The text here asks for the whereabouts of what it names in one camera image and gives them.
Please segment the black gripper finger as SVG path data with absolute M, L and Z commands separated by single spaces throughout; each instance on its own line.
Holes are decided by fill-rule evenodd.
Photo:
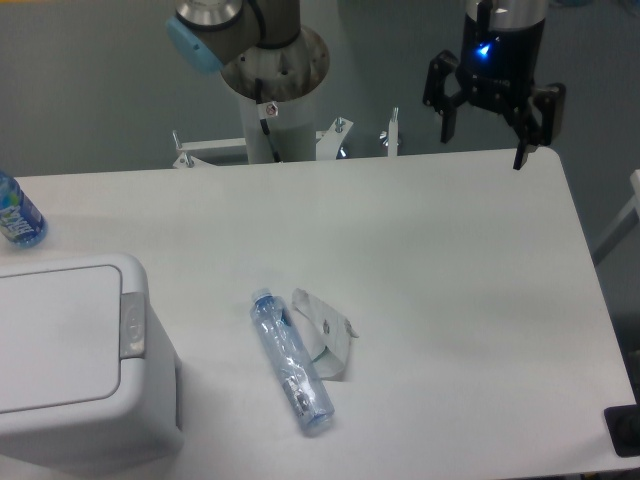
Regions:
M 562 128 L 566 86 L 532 84 L 526 97 L 506 102 L 502 115 L 518 137 L 513 169 L 521 170 L 540 146 L 550 146 Z
M 446 80 L 457 71 L 458 66 L 458 59 L 449 50 L 443 50 L 429 63 L 422 101 L 441 117 L 442 143 L 448 143 L 453 138 L 457 109 L 469 100 L 469 93 L 465 90 L 460 89 L 452 95 L 445 92 Z

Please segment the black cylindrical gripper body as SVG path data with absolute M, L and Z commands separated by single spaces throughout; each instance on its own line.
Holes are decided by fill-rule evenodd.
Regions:
M 546 1 L 467 1 L 457 80 L 473 106 L 527 103 L 534 85 Z

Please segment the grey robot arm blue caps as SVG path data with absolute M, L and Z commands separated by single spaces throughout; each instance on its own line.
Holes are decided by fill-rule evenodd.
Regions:
M 544 1 L 470 1 L 459 54 L 429 64 L 423 103 L 441 119 L 440 139 L 454 135 L 458 108 L 502 116 L 518 138 L 514 165 L 561 130 L 566 89 L 534 79 L 548 5 Z M 351 124 L 337 119 L 323 135 L 312 99 L 330 65 L 324 40 L 301 22 L 296 1 L 179 1 L 167 20 L 181 57 L 220 74 L 236 96 L 250 163 L 334 159 Z

